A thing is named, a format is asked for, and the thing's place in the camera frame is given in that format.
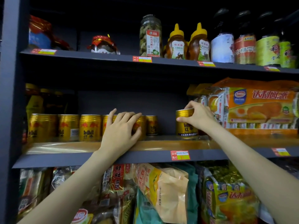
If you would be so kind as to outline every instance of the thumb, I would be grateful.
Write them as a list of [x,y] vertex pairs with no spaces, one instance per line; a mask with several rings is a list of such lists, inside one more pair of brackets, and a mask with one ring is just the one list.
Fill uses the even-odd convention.
[[134,144],[137,142],[137,140],[140,138],[141,136],[141,127],[139,127],[136,132],[134,133],[134,135],[131,137],[131,141],[134,142]]
[[184,117],[184,116],[182,116],[182,117],[178,117],[176,120],[177,120],[178,122],[186,122],[186,123],[189,123],[190,117]]

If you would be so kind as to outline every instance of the red and yellow price tag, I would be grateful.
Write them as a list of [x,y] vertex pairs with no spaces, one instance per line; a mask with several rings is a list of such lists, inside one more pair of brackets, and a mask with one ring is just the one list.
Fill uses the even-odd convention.
[[264,67],[267,71],[280,71],[277,67]]
[[285,148],[272,148],[276,156],[291,156]]
[[133,56],[133,62],[152,63],[152,58],[151,57],[145,57],[145,56]]
[[197,61],[199,66],[203,67],[216,67],[213,62]]
[[171,159],[176,160],[190,160],[189,151],[170,151]]
[[32,49],[33,54],[45,54],[45,55],[55,55],[56,49]]

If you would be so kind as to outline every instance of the gold can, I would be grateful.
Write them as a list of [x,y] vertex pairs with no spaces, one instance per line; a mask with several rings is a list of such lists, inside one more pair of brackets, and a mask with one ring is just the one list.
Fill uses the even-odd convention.
[[[106,125],[107,125],[108,116],[109,116],[109,115],[104,115],[104,117],[103,117],[103,130],[102,130],[103,135],[104,135],[104,132],[105,132],[105,130],[106,130]],[[114,120],[116,119],[116,117],[117,117],[117,115],[113,115],[113,117],[112,117],[112,123],[114,122]]]
[[145,116],[140,116],[139,119],[137,119],[136,123],[134,123],[132,128],[132,135],[136,133],[136,130],[141,127],[141,136],[138,139],[139,141],[142,141],[146,138],[147,135],[147,119]]
[[57,115],[32,114],[29,120],[28,142],[50,142],[57,133]]
[[81,115],[79,122],[79,140],[99,141],[102,135],[102,117],[100,115]]
[[58,136],[61,142],[79,139],[79,115],[60,115]]
[[158,117],[146,116],[147,119],[147,136],[158,135]]
[[[176,111],[176,118],[178,117],[190,117],[194,113],[193,108],[182,109]],[[198,135],[198,130],[194,126],[188,123],[182,123],[176,121],[176,135],[183,137],[192,137]]]

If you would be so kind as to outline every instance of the bottle label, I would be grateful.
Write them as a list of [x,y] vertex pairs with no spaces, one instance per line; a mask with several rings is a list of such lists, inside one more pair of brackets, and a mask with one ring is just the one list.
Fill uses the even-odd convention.
[[95,52],[95,53],[106,53],[106,54],[116,54],[116,52],[109,52],[106,49],[97,49],[97,47],[95,47],[95,50],[92,49],[92,52]]
[[171,45],[172,45],[171,59],[185,60],[185,55],[184,55],[185,43],[183,41],[173,41]]
[[289,41],[282,41],[279,43],[280,48],[280,66],[291,68],[291,43]]
[[211,41],[211,61],[220,63],[234,63],[234,36],[220,34]]
[[235,63],[255,64],[255,36],[242,36],[235,40]]
[[160,33],[147,30],[147,56],[160,57]]
[[210,43],[205,40],[199,41],[199,61],[210,61]]
[[29,29],[29,45],[40,49],[51,49],[51,40],[43,33],[33,33]]
[[256,65],[280,64],[279,37],[264,37],[256,42]]

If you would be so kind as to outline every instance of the hand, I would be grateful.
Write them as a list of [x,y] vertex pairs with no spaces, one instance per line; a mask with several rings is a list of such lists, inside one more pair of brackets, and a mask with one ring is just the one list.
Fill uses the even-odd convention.
[[141,127],[137,129],[134,135],[131,135],[133,125],[140,118],[141,113],[119,113],[112,123],[112,118],[115,112],[116,109],[109,113],[100,150],[109,149],[111,150],[111,153],[115,153],[118,158],[131,148],[141,136]]
[[191,117],[178,117],[178,122],[189,123],[199,130],[206,132],[206,130],[217,123],[214,114],[209,107],[203,106],[201,103],[190,101],[185,109],[194,108],[194,113]]

